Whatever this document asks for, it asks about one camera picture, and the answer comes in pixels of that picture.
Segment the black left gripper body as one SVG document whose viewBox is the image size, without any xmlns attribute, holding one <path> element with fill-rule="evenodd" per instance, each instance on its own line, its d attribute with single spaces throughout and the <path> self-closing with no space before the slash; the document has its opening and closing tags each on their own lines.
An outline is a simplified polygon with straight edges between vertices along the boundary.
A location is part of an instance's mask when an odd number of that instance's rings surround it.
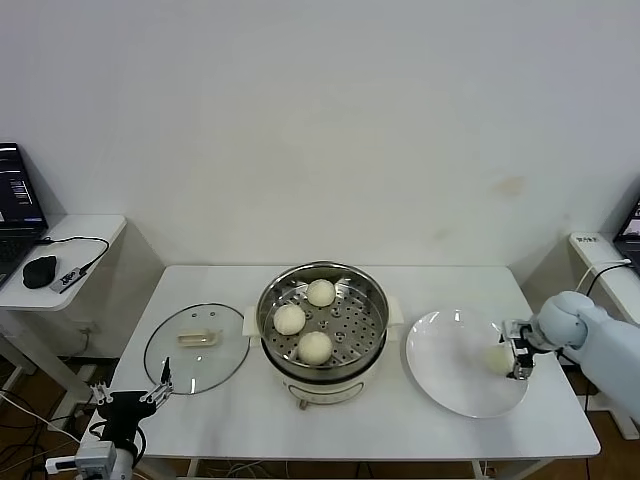
<svg viewBox="0 0 640 480">
<path fill-rule="evenodd" d="M 106 422 L 101 438 L 106 441 L 133 441 L 139 423 L 156 412 L 153 400 L 143 391 L 114 392 L 98 404 L 98 414 Z"/>
</svg>

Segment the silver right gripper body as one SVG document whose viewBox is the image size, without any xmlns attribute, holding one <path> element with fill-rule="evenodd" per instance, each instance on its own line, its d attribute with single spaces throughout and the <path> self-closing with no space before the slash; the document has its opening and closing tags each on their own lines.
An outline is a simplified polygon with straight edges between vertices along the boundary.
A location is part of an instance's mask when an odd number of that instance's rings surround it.
<svg viewBox="0 0 640 480">
<path fill-rule="evenodd" d="M 534 355 L 535 347 L 528 340 L 532 332 L 528 321 L 505 320 L 503 322 L 503 342 L 509 346 L 514 356 Z"/>
</svg>

